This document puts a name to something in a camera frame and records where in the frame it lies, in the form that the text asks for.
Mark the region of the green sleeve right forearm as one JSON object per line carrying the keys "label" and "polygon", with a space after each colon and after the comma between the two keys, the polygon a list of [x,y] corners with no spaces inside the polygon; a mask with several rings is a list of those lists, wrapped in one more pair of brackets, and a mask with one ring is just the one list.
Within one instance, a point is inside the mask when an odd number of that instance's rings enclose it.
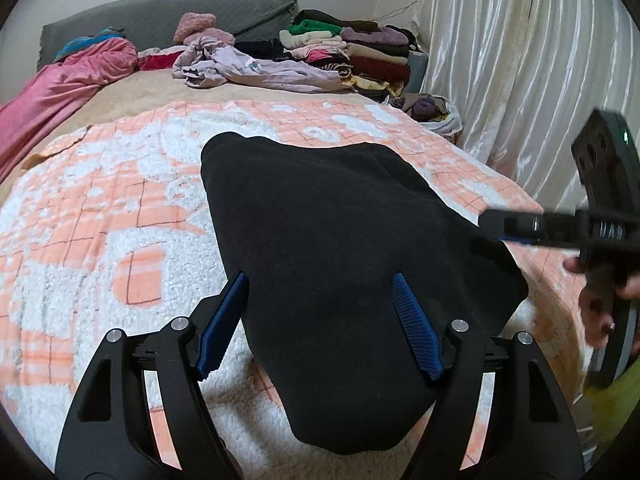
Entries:
{"label": "green sleeve right forearm", "polygon": [[607,448],[624,428],[639,402],[639,360],[608,388],[589,387],[586,398],[591,404],[594,444]]}

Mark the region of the right hand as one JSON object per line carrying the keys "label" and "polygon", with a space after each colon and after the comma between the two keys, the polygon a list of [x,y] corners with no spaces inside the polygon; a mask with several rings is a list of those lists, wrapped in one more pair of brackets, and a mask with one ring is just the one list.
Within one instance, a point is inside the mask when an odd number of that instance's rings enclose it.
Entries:
{"label": "right hand", "polygon": [[[623,299],[638,299],[640,292],[639,274],[629,275],[626,284],[617,289],[617,295]],[[612,315],[603,309],[603,300],[597,292],[586,285],[578,296],[578,306],[585,327],[586,343],[593,349],[604,349],[608,337],[614,333],[617,325]]]}

